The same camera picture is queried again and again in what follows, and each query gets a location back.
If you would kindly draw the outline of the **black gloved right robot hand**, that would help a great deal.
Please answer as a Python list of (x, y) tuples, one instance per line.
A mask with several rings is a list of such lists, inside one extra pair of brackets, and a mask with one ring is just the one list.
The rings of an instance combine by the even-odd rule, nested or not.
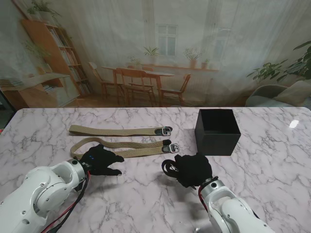
[(176, 155), (175, 168), (177, 180), (184, 187), (202, 185), (206, 180), (212, 179), (212, 168), (207, 157), (196, 153), (195, 155)]

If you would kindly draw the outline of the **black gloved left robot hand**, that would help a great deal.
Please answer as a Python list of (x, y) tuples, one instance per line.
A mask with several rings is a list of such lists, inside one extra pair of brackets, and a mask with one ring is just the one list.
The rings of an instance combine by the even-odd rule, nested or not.
[(80, 164), (94, 176), (119, 176), (122, 172), (109, 168), (113, 163), (122, 163), (124, 158), (104, 149), (102, 144), (91, 147), (79, 160)]

